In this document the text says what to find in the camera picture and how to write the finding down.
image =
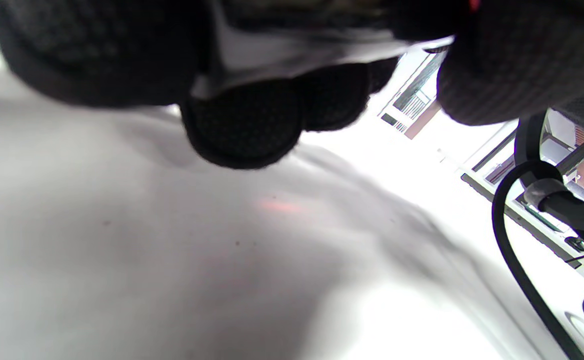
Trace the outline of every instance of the gloved hand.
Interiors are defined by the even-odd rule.
[[[456,34],[438,100],[461,123],[506,121],[584,93],[584,0],[483,0],[474,13],[475,0],[388,4],[396,37]],[[235,169],[278,161],[303,131],[351,124],[397,64],[340,64],[200,100],[190,89],[208,70],[211,29],[201,0],[0,0],[0,50],[26,84],[90,107],[179,104],[194,148]]]

